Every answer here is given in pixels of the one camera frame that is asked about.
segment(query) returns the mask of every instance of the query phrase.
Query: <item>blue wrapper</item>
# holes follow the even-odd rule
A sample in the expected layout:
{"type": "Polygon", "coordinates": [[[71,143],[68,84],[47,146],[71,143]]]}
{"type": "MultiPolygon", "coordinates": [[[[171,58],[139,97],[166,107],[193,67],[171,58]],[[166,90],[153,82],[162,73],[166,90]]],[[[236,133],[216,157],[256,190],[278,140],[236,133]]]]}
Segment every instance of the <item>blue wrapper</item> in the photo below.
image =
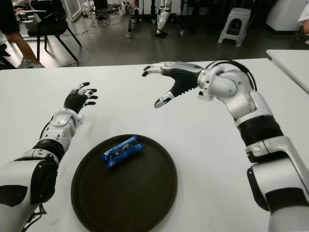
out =
{"type": "Polygon", "coordinates": [[[104,154],[101,155],[101,158],[104,161],[107,161],[107,169],[111,169],[116,164],[121,163],[122,161],[132,156],[134,153],[139,152],[145,148],[143,144],[140,144],[137,141],[137,138],[138,137],[134,135],[133,137],[104,152],[104,154]]]}
{"type": "Polygon", "coordinates": [[[136,144],[123,149],[119,152],[119,154],[112,153],[106,165],[107,169],[111,169],[113,166],[121,163],[122,161],[132,156],[134,153],[141,151],[144,148],[145,146],[143,144],[136,144]]]}
{"type": "Polygon", "coordinates": [[[132,136],[131,138],[125,140],[121,144],[114,146],[112,149],[104,152],[103,155],[101,155],[101,158],[105,161],[108,160],[109,154],[112,154],[116,152],[117,150],[121,149],[124,145],[130,144],[130,143],[137,143],[137,135],[132,136]]]}

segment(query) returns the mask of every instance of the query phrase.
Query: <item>round tray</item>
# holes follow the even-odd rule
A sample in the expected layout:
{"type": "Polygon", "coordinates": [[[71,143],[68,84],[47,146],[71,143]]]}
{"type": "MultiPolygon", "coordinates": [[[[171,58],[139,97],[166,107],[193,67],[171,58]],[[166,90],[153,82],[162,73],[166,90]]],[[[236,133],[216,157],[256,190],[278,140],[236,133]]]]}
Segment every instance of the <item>round tray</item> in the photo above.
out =
{"type": "Polygon", "coordinates": [[[133,135],[110,138],[79,164],[71,200],[81,223],[92,232],[147,232],[169,212],[177,192],[174,162],[157,142],[138,135],[141,152],[107,170],[100,155],[133,135]]]}

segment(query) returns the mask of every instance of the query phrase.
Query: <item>gray floor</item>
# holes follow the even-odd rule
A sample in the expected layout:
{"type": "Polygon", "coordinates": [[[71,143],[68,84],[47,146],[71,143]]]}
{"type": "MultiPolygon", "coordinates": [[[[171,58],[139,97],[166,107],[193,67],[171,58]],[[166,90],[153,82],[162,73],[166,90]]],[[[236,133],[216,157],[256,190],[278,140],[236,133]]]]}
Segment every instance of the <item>gray floor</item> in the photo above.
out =
{"type": "MultiPolygon", "coordinates": [[[[70,23],[70,28],[81,41],[83,31],[89,29],[94,19],[80,17],[76,22],[70,23]]],[[[192,35],[186,31],[184,37],[179,35],[180,28],[175,22],[168,22],[165,31],[169,33],[166,39],[154,37],[155,25],[150,21],[133,24],[132,38],[125,37],[128,17],[122,21],[115,18],[111,23],[114,26],[101,25],[95,30],[83,34],[84,48],[89,54],[78,46],[76,41],[63,35],[63,41],[79,59],[74,63],[73,58],[67,53],[55,37],[49,37],[48,52],[44,51],[41,41],[41,62],[48,68],[64,66],[102,66],[102,65],[127,65],[146,64],[164,60],[178,61],[203,61],[219,58],[243,59],[265,58],[267,49],[308,49],[309,45],[302,42],[293,43],[293,35],[274,35],[265,28],[249,28],[248,34],[241,47],[235,47],[233,41],[224,40],[223,44],[217,43],[220,31],[208,35],[205,25],[198,25],[198,34],[192,35]]],[[[5,37],[0,34],[0,41],[5,37]]],[[[8,60],[18,65],[21,53],[15,44],[9,44],[7,52],[11,54],[8,60]]],[[[28,40],[36,53],[36,40],[28,40]]]]}

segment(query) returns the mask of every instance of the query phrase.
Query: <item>wheel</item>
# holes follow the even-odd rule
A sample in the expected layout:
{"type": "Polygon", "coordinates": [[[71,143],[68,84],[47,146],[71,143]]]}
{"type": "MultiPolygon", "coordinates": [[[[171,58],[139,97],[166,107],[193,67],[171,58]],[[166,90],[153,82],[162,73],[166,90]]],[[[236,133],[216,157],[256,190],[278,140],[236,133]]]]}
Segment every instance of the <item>wheel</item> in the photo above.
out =
{"type": "Polygon", "coordinates": [[[127,32],[125,33],[125,35],[126,35],[127,38],[131,38],[131,32],[128,32],[128,31],[127,31],[127,32]]]}

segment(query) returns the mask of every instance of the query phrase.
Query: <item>white cabinet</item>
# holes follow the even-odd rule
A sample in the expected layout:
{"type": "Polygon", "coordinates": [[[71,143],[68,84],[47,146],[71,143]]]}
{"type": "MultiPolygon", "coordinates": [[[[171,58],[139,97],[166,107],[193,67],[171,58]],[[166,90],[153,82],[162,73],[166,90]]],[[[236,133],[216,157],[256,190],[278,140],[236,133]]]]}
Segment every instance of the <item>white cabinet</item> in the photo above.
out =
{"type": "Polygon", "coordinates": [[[266,24],[276,31],[299,30],[297,23],[309,0],[278,0],[271,9],[266,24]]]}

